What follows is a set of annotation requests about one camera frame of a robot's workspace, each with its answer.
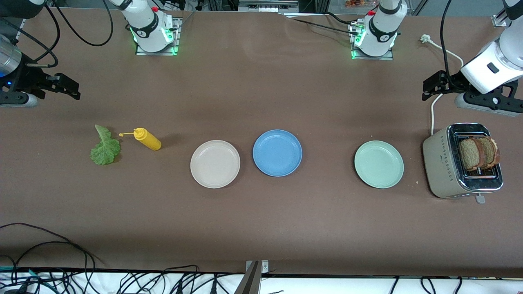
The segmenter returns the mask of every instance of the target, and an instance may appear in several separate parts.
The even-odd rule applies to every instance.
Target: plate
[[[291,174],[300,165],[301,157],[300,141],[288,131],[267,131],[254,143],[254,163],[269,176],[283,177]]]
[[[374,188],[396,185],[403,176],[403,159],[391,144],[369,141],[356,151],[354,167],[358,176]]]
[[[240,171],[240,155],[233,145],[212,140],[196,148],[191,158],[192,177],[205,188],[230,184]]]

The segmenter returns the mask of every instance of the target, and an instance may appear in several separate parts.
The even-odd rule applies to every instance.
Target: lettuce leaf
[[[96,131],[100,136],[100,143],[91,149],[90,158],[98,165],[107,165],[115,160],[120,153],[120,142],[111,137],[111,132],[102,126],[95,125]]]

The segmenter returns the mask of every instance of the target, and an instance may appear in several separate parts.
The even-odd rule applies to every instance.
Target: white cable
[[[429,35],[423,35],[421,38],[420,38],[420,41],[422,43],[429,43],[431,45],[433,45],[434,47],[436,48],[439,48],[441,51],[443,51],[443,48],[434,43],[431,39],[430,39],[430,36]],[[454,56],[455,58],[459,59],[459,61],[461,62],[461,67],[463,67],[464,65],[464,62],[463,62],[463,59],[461,59],[461,57],[457,56],[456,54],[450,52],[449,50],[446,50],[447,53],[449,53],[450,55]],[[432,104],[430,105],[430,135],[434,135],[434,104],[436,104],[436,102],[443,96],[443,94],[439,94],[438,97],[436,97],[436,99],[434,99],[434,101],[432,102]]]

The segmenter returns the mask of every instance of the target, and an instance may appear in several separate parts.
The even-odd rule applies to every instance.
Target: blue plate
[[[300,141],[288,131],[265,132],[254,143],[254,163],[269,176],[283,177],[294,172],[300,165],[301,156]]]

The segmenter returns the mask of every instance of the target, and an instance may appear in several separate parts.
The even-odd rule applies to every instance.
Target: white plate
[[[240,171],[240,155],[233,145],[221,140],[205,142],[191,158],[192,177],[205,188],[230,184]]]
[[[369,141],[358,149],[354,167],[359,177],[374,188],[396,185],[403,176],[403,159],[391,144]]]

